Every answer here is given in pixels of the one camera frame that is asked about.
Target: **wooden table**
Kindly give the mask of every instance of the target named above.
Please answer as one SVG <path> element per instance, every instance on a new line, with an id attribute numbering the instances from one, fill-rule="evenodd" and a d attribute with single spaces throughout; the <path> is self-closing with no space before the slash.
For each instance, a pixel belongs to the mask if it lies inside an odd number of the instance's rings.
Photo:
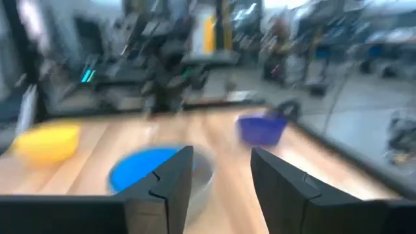
<path id="1" fill-rule="evenodd" d="M 1 157 L 0 194 L 108 194 L 108 173 L 128 153 L 152 144 L 190 144 L 213 152 L 215 177 L 206 209 L 185 233 L 268 233 L 252 183 L 250 149 L 235 132 L 237 116 L 250 111 L 85 119 L 79 149 L 63 164 L 35 169 L 11 155 Z M 398 197 L 295 126 L 288 126 L 278 147 L 267 150 L 363 200 Z"/>

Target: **yellow bowl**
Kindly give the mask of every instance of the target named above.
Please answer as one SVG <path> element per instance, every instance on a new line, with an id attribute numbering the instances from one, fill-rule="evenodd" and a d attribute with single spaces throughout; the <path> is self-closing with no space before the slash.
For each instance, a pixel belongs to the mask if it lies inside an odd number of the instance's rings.
<path id="1" fill-rule="evenodd" d="M 78 147 L 77 124 L 46 124 L 19 135 L 12 149 L 29 164 L 49 166 L 65 161 Z"/>

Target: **wooden tabletop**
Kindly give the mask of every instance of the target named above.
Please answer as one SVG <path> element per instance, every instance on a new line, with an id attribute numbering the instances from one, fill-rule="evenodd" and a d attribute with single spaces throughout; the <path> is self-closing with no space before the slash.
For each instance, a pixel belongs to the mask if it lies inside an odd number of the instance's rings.
<path id="1" fill-rule="evenodd" d="M 252 183 L 250 149 L 235 130 L 238 115 L 250 111 L 85 119 L 76 154 L 60 165 L 29 168 L 11 153 L 0 157 L 0 194 L 109 194 L 108 173 L 127 154 L 157 144 L 188 144 L 213 153 L 215 177 L 206 209 L 185 233 L 268 233 Z M 295 126 L 286 128 L 278 147 L 267 150 L 363 200 L 398 197 Z"/>

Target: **purple bowl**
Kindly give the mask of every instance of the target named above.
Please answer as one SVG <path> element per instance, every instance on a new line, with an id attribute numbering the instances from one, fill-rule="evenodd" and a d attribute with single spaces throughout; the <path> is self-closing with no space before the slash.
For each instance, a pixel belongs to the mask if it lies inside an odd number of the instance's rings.
<path id="1" fill-rule="evenodd" d="M 237 120 L 241 140 L 253 146 L 275 146 L 287 125 L 285 118 L 241 116 Z"/>

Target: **blue bowl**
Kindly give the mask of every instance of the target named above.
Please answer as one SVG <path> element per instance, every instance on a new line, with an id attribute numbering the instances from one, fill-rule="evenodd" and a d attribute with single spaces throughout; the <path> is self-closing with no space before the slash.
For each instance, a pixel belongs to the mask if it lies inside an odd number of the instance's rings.
<path id="1" fill-rule="evenodd" d="M 237 120 L 242 141 L 252 146 L 275 146 L 287 125 L 285 118 L 241 116 Z"/>
<path id="2" fill-rule="evenodd" d="M 113 192 L 121 192 L 146 177 L 150 172 L 174 156 L 181 147 L 159 147 L 132 153 L 117 163 L 109 175 Z"/>

